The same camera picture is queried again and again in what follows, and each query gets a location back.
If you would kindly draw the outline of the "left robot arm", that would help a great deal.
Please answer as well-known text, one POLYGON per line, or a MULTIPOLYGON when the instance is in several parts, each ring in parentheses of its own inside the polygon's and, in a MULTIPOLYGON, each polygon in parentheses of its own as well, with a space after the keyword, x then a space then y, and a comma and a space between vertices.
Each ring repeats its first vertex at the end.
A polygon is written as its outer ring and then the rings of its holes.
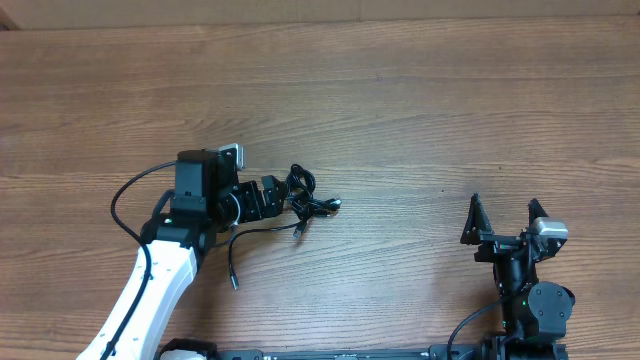
POLYGON ((175 306, 194 281, 216 236, 281 214, 287 185, 273 176, 242 183, 244 150, 187 150, 172 162, 166 191, 134 238, 140 248, 129 280, 83 359, 215 359, 214 344, 160 343, 175 306))

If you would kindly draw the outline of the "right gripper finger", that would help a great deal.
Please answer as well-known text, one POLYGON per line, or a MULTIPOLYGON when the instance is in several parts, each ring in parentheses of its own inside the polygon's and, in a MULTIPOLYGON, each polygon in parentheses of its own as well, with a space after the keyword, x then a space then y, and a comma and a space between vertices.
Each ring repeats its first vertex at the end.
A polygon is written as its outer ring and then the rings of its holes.
POLYGON ((480 245, 484 237, 492 235, 493 229, 484 210, 481 197, 478 193, 475 193, 470 200, 468 217, 461 234, 460 243, 480 245))
POLYGON ((538 218, 546 218, 548 214, 543 209, 540 202, 533 198, 528 203, 528 218, 529 218, 529 226, 532 227, 535 220, 538 218))

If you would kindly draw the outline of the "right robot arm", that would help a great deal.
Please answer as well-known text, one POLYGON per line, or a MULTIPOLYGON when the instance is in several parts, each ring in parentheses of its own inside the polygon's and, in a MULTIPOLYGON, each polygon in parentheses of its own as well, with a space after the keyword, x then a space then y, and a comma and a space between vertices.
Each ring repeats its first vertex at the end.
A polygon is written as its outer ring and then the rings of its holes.
POLYGON ((492 265, 498 300, 465 318, 446 344, 449 359, 566 359, 567 350, 557 343, 567 332, 576 303, 566 287, 541 281, 536 265, 557 255, 568 240, 566 224, 550 217, 537 199, 528 203, 528 226, 518 235, 494 232, 481 197, 470 199, 460 242, 475 245, 474 260, 492 265), (478 345, 457 356, 454 340, 471 321, 499 308, 501 332, 488 334, 478 345))

